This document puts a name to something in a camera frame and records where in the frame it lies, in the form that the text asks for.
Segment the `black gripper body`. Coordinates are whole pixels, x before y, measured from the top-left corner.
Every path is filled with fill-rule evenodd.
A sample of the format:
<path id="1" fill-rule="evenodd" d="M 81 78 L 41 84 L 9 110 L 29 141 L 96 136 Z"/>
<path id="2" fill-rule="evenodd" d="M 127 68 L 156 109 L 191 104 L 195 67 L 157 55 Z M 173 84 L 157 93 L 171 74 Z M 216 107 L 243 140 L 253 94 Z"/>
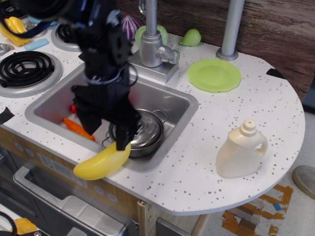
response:
<path id="1" fill-rule="evenodd" d="M 112 80 L 74 85 L 71 92 L 75 106 L 95 109 L 101 120 L 120 124 L 124 120 L 141 118 L 128 98 L 133 85 L 129 78 L 129 64 L 126 63 Z"/>

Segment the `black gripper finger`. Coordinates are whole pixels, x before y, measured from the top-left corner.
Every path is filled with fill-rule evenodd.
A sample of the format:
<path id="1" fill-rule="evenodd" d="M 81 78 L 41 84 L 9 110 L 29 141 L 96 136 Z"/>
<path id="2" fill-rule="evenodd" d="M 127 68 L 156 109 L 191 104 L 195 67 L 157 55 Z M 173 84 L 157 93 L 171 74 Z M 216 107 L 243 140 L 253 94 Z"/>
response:
<path id="1" fill-rule="evenodd" d="M 101 117 L 99 116 L 97 110 L 90 109 L 87 107 L 82 107 L 77 105 L 77 115 L 78 118 L 86 130 L 86 132 L 90 135 L 94 134 L 95 131 L 101 126 Z"/>
<path id="2" fill-rule="evenodd" d="M 116 148 L 125 150 L 126 146 L 134 139 L 139 129 L 140 118 L 124 120 L 116 127 Z"/>

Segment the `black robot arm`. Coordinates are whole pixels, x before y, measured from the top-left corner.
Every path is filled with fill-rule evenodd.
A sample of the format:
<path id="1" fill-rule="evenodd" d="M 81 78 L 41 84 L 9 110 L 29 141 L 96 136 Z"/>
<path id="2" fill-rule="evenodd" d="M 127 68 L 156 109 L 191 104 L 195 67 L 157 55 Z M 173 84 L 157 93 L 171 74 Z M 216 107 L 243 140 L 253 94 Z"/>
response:
<path id="1" fill-rule="evenodd" d="M 18 0 L 21 10 L 40 20 L 20 37 L 38 34 L 52 21 L 68 25 L 85 63 L 85 86 L 74 85 L 74 104 L 84 129 L 93 134 L 103 119 L 116 125 L 116 148 L 133 140 L 140 115 L 128 95 L 131 44 L 122 30 L 120 11 L 113 0 Z"/>

